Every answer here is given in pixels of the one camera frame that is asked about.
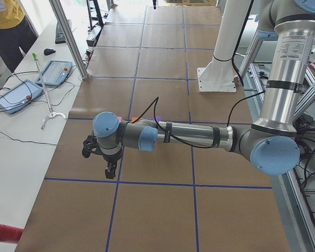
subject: yellow shirt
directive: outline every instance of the yellow shirt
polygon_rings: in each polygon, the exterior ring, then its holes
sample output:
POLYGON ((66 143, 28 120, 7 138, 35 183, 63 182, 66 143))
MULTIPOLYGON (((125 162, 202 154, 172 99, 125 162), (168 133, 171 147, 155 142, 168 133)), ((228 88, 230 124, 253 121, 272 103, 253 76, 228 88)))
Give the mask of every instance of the yellow shirt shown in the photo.
POLYGON ((20 24, 24 17, 17 0, 0 0, 0 29, 13 28, 20 24))

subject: red object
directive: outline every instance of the red object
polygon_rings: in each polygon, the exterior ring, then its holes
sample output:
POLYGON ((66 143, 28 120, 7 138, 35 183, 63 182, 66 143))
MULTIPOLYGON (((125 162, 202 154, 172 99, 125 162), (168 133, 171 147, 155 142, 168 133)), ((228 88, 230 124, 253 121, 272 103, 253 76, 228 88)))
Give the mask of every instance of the red object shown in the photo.
POLYGON ((0 224, 0 242, 17 244, 23 229, 0 224))

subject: person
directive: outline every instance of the person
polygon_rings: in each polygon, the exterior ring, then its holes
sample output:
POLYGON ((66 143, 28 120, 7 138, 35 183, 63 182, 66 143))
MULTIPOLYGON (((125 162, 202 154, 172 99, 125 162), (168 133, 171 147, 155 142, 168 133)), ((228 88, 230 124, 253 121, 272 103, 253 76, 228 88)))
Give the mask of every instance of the person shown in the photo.
POLYGON ((17 0, 0 0, 0 56, 11 72, 37 39, 17 0))

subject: keyboard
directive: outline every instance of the keyboard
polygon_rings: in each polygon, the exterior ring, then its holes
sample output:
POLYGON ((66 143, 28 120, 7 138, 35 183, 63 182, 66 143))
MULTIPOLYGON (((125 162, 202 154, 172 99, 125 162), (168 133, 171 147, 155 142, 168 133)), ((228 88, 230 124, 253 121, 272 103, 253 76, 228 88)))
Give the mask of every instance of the keyboard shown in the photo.
MULTIPOLYGON (((71 20, 68 20, 68 25, 71 29, 71 20)), ((55 44, 62 44, 62 43, 65 43, 65 37, 64 37, 63 31, 62 31, 62 27, 57 22, 55 44)))

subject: green handle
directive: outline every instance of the green handle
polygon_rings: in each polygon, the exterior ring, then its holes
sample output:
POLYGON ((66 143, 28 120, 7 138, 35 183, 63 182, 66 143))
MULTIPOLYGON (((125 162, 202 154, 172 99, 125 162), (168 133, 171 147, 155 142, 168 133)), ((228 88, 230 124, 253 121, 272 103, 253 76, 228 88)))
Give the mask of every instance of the green handle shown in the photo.
POLYGON ((34 58, 34 60, 37 60, 37 55, 36 55, 36 53, 33 53, 33 58, 34 58))

